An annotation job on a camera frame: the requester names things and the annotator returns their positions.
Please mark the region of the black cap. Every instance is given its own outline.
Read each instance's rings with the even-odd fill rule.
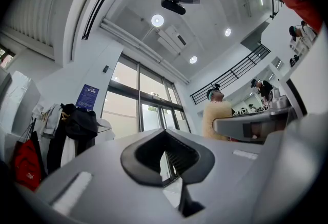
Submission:
[[[220,88],[220,85],[219,84],[215,84],[214,85],[214,88],[211,88],[209,90],[207,90],[207,93],[206,93],[206,97],[208,100],[210,100],[210,93],[213,91],[213,90],[219,90]]]
[[[296,37],[296,32],[294,30],[294,26],[290,26],[289,27],[289,34],[292,36],[292,37]]]
[[[256,85],[256,79],[253,79],[251,82],[251,88],[255,87],[255,85]]]

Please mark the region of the red backpack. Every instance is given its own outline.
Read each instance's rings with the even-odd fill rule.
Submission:
[[[16,181],[34,191],[40,184],[42,171],[32,140],[27,140],[15,157]]]

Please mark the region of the cap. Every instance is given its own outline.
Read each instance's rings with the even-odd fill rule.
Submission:
[[[295,31],[295,27],[294,26],[290,26],[289,27],[289,34],[292,36],[292,37],[296,37],[296,31]]]
[[[212,89],[209,89],[209,90],[207,91],[206,96],[207,96],[207,99],[208,99],[208,100],[210,100],[210,95],[211,95],[211,93],[212,93],[213,90],[215,90],[215,89],[212,88]]]
[[[255,87],[255,85],[256,85],[256,79],[253,79],[251,82],[251,88]]]

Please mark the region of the poster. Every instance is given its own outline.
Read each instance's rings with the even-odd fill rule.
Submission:
[[[93,110],[98,92],[98,88],[84,85],[75,105],[77,107],[86,108],[87,110]]]

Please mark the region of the black camera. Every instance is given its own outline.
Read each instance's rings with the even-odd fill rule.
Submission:
[[[184,15],[186,13],[185,8],[180,5],[176,0],[162,0],[160,4],[163,8],[166,8],[177,14]]]

